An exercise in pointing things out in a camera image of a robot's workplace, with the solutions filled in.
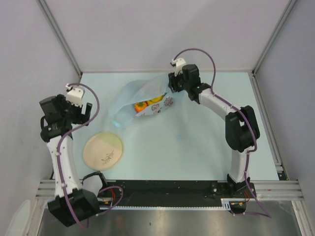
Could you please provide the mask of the round beige ceramic plate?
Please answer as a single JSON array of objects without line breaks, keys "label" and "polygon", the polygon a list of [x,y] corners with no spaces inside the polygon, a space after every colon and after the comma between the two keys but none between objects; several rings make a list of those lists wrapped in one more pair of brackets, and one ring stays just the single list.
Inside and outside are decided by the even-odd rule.
[{"label": "round beige ceramic plate", "polygon": [[113,168],[121,159],[124,145],[121,138],[111,132],[100,132],[93,135],[83,148],[85,164],[97,171]]}]

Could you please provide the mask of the light blue plastic bag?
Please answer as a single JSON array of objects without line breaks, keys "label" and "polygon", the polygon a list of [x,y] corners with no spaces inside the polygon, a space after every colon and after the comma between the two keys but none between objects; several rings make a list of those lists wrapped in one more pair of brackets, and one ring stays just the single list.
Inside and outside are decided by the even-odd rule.
[{"label": "light blue plastic bag", "polygon": [[[168,86],[166,75],[158,75],[148,80],[134,80],[127,83],[115,95],[108,108],[108,116],[114,126],[123,128],[135,118],[157,115],[174,104],[174,94]],[[159,103],[148,105],[137,113],[134,104],[165,95]]]}]

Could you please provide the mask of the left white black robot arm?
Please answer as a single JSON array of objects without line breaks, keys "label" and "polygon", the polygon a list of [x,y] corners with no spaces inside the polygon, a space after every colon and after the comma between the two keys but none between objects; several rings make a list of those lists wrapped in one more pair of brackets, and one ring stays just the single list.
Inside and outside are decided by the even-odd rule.
[{"label": "left white black robot arm", "polygon": [[58,94],[40,101],[44,116],[40,120],[40,136],[50,152],[55,174],[55,198],[48,202],[49,212],[64,226],[70,227],[100,213],[97,196],[108,193],[109,185],[100,171],[79,179],[73,154],[73,136],[92,120],[92,104],[86,110]]}]

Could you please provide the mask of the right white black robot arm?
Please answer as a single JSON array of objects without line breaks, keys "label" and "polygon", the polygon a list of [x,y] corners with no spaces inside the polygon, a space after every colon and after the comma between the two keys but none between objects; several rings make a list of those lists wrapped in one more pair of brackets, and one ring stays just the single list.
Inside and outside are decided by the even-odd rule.
[{"label": "right white black robot arm", "polygon": [[199,69],[186,62],[176,65],[168,74],[172,92],[186,91],[191,101],[209,108],[225,122],[225,140],[232,149],[231,168],[227,174],[227,192],[239,197],[249,187],[250,154],[257,150],[260,137],[256,116],[251,106],[236,107],[213,91],[211,85],[201,82]]}]

